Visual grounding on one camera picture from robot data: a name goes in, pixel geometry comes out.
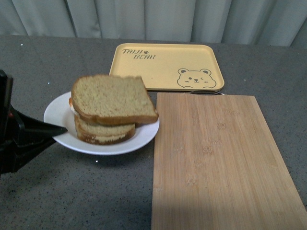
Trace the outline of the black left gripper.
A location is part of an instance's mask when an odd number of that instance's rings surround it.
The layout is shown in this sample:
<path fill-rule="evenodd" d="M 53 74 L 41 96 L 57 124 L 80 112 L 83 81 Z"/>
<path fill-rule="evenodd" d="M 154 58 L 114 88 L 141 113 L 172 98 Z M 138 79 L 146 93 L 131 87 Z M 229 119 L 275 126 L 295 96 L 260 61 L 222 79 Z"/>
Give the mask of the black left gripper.
<path fill-rule="evenodd" d="M 14 173 L 55 143 L 65 127 L 30 118 L 11 104 L 13 78 L 0 71 L 0 173 Z"/>

